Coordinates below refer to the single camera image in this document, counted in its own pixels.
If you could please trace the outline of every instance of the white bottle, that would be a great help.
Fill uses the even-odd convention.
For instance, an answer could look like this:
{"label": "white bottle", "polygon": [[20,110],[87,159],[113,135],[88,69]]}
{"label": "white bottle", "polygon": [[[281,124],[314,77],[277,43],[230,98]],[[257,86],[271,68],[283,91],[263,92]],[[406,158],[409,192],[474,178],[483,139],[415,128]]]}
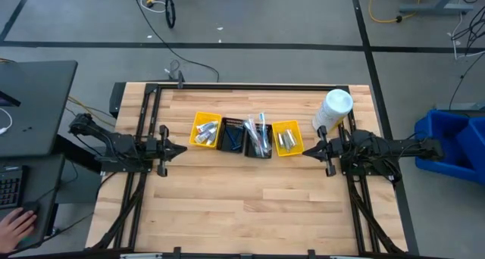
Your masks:
{"label": "white bottle", "polygon": [[348,92],[332,89],[327,93],[311,124],[315,130],[318,130],[320,126],[325,126],[330,132],[352,110],[353,106],[354,101]]}

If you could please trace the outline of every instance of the black desk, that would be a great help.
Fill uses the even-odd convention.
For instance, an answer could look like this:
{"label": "black desk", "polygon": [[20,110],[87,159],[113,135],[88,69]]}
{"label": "black desk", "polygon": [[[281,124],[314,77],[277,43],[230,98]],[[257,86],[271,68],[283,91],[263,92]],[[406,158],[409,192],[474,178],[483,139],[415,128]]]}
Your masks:
{"label": "black desk", "polygon": [[[101,171],[93,154],[58,135],[76,68],[76,61],[0,64],[0,90],[21,103],[19,107],[5,107],[13,124],[0,136],[0,163],[30,166],[24,202],[35,201],[58,187],[64,158],[97,174]],[[0,114],[0,127],[4,124],[8,124],[8,118]],[[41,240],[53,224],[56,191],[40,201],[36,231],[20,243],[20,248]],[[0,217],[12,210],[0,211]]]}
{"label": "black desk", "polygon": [[[76,68],[76,61],[0,64],[0,90],[21,102],[20,107],[5,107],[13,124],[0,137],[0,158],[63,153],[87,169],[101,171],[93,154],[58,135]],[[3,125],[8,118],[0,114]]]}
{"label": "black desk", "polygon": [[[59,188],[62,168],[64,167],[64,156],[56,154],[45,157],[14,158],[9,159],[6,164],[6,166],[15,165],[27,165],[29,167],[27,182],[23,192],[23,201],[35,201],[49,190]],[[44,239],[45,234],[48,232],[55,196],[56,191],[52,191],[39,200],[40,208],[34,233],[24,239],[19,244],[19,248],[32,245]],[[11,211],[13,209],[0,210],[0,220]]]}

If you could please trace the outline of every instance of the black tray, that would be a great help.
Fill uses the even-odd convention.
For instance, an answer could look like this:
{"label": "black tray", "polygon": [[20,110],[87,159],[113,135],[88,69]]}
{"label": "black tray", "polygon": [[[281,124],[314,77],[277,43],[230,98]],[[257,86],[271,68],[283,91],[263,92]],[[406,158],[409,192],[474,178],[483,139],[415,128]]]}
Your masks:
{"label": "black tray", "polygon": [[[231,133],[235,139],[236,144],[240,147],[233,150],[233,142],[226,130]],[[246,128],[243,126],[243,120],[223,117],[221,121],[221,127],[219,128],[219,140],[217,141],[217,149],[231,153],[242,153],[244,148],[244,136],[246,134]]]}
{"label": "black tray", "polygon": [[[261,134],[261,124],[260,123],[256,123],[256,129],[257,131],[259,132],[259,134]],[[271,152],[273,151],[273,127],[271,125],[265,125],[266,127],[266,133],[268,135],[268,142],[270,143],[271,145],[271,151],[270,151],[270,154],[268,154],[267,156],[264,156],[264,157],[261,157],[261,156],[257,156],[256,153],[255,153],[255,149],[254,147],[252,146],[252,141],[251,141],[251,137],[249,137],[249,134],[246,133],[246,136],[244,137],[244,155],[246,157],[250,157],[250,158],[271,158]]]}

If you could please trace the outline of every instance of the person's hand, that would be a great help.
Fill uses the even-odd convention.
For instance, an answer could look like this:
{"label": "person's hand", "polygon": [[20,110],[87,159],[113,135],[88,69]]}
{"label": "person's hand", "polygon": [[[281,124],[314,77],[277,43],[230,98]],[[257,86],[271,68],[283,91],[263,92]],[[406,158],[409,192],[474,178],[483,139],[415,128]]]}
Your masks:
{"label": "person's hand", "polygon": [[33,223],[37,216],[28,211],[15,218],[22,210],[15,209],[0,221],[0,254],[13,251],[18,242],[33,231]]}

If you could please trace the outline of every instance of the wooden table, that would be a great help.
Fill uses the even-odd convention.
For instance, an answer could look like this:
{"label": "wooden table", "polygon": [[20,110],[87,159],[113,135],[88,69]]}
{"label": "wooden table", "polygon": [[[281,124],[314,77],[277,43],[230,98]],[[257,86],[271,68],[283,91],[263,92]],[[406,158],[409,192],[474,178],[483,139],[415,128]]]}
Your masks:
{"label": "wooden table", "polygon": [[[145,83],[127,83],[116,131],[135,134],[144,88]],[[369,87],[349,86],[349,91],[357,127],[378,134]],[[314,249],[317,254],[357,254],[349,192],[339,167],[336,176],[326,177],[325,163],[302,155],[279,158],[274,151],[270,160],[260,160],[189,144],[197,111],[240,119],[265,111],[267,123],[298,120],[305,148],[313,147],[318,137],[311,119],[326,94],[302,92],[298,86],[294,91],[164,89],[156,129],[165,124],[169,139],[188,151],[167,163],[168,177],[149,174],[136,251],[172,252],[181,246],[195,253],[306,254]],[[119,173],[100,191],[86,246],[95,244],[118,215],[125,179]],[[392,185],[382,176],[369,176],[368,185],[374,216],[406,250]],[[130,220],[125,228],[123,245]]]}

